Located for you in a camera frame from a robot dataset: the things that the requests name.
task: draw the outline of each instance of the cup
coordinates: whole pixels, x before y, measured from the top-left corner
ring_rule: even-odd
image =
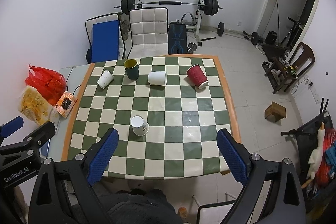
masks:
[[[148,83],[152,85],[166,85],[167,84],[167,72],[166,71],[154,71],[148,74]]]
[[[135,135],[146,135],[149,130],[149,124],[140,116],[135,115],[131,119],[131,126]]]
[[[97,85],[104,89],[113,80],[113,78],[114,77],[112,73],[110,73],[108,70],[104,70],[103,74],[97,81]]]
[[[139,78],[139,66],[135,59],[128,59],[124,62],[126,74],[130,80]]]
[[[209,85],[208,79],[199,65],[191,66],[187,70],[187,75],[199,89],[203,89]]]

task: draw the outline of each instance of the plastic bag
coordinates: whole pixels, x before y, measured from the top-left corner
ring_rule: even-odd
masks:
[[[65,92],[66,81],[64,76],[54,70],[34,67],[30,64],[29,68],[26,85],[36,88],[49,104],[55,106]]]
[[[18,110],[39,126],[48,121],[53,122],[55,126],[58,123],[57,110],[32,86],[27,86],[23,91]]]

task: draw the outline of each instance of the checkered tablecloth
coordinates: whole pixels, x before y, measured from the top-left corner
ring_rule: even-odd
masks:
[[[108,128],[119,143],[104,176],[127,179],[170,179],[227,170],[216,144],[221,128],[230,132],[224,92],[212,59],[188,57],[138,58],[140,76],[131,81],[125,60],[96,63],[80,99],[68,159],[85,153]],[[199,90],[186,75],[199,64],[209,86]],[[114,75],[105,88],[97,86],[104,70]],[[148,73],[167,71],[167,85],[149,85]],[[150,129],[135,135],[130,119],[141,115]]]

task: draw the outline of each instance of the blue gripper pad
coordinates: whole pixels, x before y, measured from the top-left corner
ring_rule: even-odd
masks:
[[[17,116],[10,122],[4,124],[0,127],[1,137],[7,138],[12,135],[16,130],[23,127],[23,119],[20,116]]]
[[[91,186],[101,179],[101,176],[103,175],[106,166],[109,164],[109,161],[115,149],[117,148],[118,142],[119,142],[118,131],[116,131],[114,128],[110,128],[105,133],[103,138],[99,141],[99,143],[97,143],[101,145],[101,147],[95,154],[94,158],[91,160],[89,166],[89,172],[87,175],[87,181]]]
[[[235,180],[245,186],[251,171],[250,153],[225,128],[217,132],[217,146]]]

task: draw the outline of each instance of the wooden stool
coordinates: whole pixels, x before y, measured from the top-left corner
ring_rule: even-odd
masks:
[[[286,108],[272,102],[272,104],[265,109],[265,119],[275,122],[281,120],[282,118],[286,118]]]

